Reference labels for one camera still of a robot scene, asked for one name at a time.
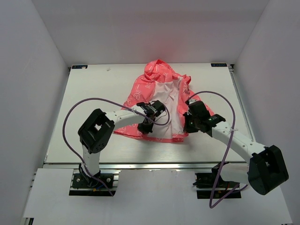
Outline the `pink hooded kids jacket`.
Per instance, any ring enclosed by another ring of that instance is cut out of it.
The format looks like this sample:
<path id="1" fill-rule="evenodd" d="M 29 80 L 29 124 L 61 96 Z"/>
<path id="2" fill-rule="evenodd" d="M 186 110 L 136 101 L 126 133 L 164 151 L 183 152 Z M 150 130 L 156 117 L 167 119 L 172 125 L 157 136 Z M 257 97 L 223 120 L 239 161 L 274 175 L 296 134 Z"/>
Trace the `pink hooded kids jacket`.
<path id="1" fill-rule="evenodd" d="M 143 75 L 139 76 L 124 103 L 132 107 L 139 102 L 153 102 L 159 100 L 168 113 L 163 113 L 154 125 L 152 132 L 144 135 L 137 129 L 137 125 L 129 125 L 114 131 L 116 135 L 137 140 L 153 141 L 158 143 L 180 143 L 188 136 L 183 131 L 184 116 L 188 111 L 186 101 L 189 97 L 200 100 L 190 89 L 191 77 L 176 73 L 169 64 L 162 60 L 155 60 L 145 66 Z"/>

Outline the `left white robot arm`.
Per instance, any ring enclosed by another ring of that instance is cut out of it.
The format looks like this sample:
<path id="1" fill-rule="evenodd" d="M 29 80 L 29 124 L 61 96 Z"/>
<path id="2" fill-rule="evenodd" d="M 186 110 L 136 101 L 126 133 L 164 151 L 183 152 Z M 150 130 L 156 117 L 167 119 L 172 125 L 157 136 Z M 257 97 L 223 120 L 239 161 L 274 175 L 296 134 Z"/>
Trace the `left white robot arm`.
<path id="1" fill-rule="evenodd" d="M 84 159 L 83 182 L 88 187 L 98 184 L 100 152 L 106 147 L 115 130 L 144 121 L 150 122 L 159 115 L 160 112 L 154 111 L 153 108 L 136 105 L 132 111 L 103 112 L 101 109 L 95 109 L 78 130 Z"/>

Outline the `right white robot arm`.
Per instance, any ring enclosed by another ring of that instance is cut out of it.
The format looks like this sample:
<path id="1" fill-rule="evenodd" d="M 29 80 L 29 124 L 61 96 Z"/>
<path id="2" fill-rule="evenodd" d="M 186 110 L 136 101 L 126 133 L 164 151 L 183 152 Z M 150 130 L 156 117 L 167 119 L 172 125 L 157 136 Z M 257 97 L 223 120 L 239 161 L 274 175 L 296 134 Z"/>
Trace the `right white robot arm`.
<path id="1" fill-rule="evenodd" d="M 210 137 L 230 146 L 242 157 L 245 163 L 220 162 L 212 168 L 212 183 L 217 187 L 227 182 L 249 185 L 257 193 L 266 195 L 289 179 L 289 174 L 281 150 L 275 146 L 257 143 L 237 130 L 220 115 L 196 117 L 184 113 L 184 131 L 201 131 Z"/>

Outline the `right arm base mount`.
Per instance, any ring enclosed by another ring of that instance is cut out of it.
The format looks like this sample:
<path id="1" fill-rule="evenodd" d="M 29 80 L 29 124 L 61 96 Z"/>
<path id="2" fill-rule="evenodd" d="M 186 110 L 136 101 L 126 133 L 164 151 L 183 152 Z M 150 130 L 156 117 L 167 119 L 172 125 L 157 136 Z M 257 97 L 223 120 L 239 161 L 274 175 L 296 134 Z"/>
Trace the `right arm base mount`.
<path id="1" fill-rule="evenodd" d="M 197 199 L 210 199 L 210 194 L 219 167 L 220 163 L 211 168 L 209 172 L 197 172 L 195 174 L 195 182 L 193 183 L 193 186 L 196 187 Z M 219 177 L 213 194 L 213 199 L 220 199 L 225 194 L 229 193 L 236 185 L 236 182 L 224 181 L 221 177 Z"/>

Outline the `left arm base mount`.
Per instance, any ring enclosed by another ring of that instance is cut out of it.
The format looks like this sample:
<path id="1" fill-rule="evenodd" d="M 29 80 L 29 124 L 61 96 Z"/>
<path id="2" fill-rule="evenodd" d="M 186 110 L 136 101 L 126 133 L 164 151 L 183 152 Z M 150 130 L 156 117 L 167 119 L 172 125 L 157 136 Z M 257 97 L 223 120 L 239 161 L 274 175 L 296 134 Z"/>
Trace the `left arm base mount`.
<path id="1" fill-rule="evenodd" d="M 114 171 L 103 170 L 95 176 L 102 180 L 102 182 L 85 175 L 80 168 L 74 170 L 69 188 L 69 196 L 114 196 L 118 186 L 119 174 Z"/>

